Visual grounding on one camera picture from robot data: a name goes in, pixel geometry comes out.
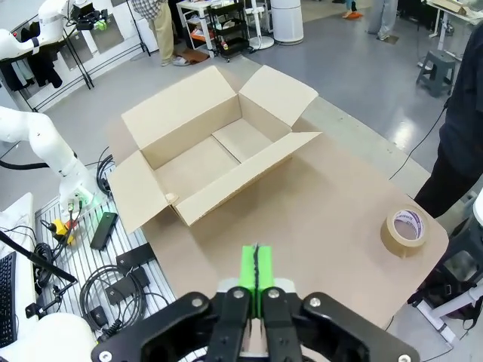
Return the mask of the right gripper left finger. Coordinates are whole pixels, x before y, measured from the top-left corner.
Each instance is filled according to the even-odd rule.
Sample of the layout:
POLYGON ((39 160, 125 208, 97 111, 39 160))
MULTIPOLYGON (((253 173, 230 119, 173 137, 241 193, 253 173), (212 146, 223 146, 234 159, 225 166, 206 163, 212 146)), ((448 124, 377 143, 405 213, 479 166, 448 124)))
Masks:
POLYGON ((259 246, 242 248, 235 286, 209 298, 181 296, 162 310, 97 344, 92 361, 179 361, 206 348, 206 361, 237 361, 258 285, 259 246))

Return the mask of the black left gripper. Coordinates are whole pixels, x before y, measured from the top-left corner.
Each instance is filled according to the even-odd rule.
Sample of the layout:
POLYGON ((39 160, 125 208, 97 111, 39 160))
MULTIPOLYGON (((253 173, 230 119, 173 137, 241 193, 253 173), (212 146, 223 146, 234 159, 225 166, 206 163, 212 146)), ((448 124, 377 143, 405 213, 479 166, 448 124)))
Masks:
POLYGON ((73 23, 77 30, 101 31, 106 29, 106 21, 102 20, 102 12, 94 8, 93 2, 74 2, 73 23))

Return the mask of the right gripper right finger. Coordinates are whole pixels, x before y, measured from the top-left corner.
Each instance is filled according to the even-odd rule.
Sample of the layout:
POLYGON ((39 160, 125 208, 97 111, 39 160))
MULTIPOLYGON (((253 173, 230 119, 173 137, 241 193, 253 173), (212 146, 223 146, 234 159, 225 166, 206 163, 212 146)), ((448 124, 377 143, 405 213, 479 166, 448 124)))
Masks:
POLYGON ((271 361, 307 361, 302 348, 328 361, 420 360, 414 348, 331 296, 313 292, 301 298, 277 287, 270 247, 257 247, 257 316, 271 361))

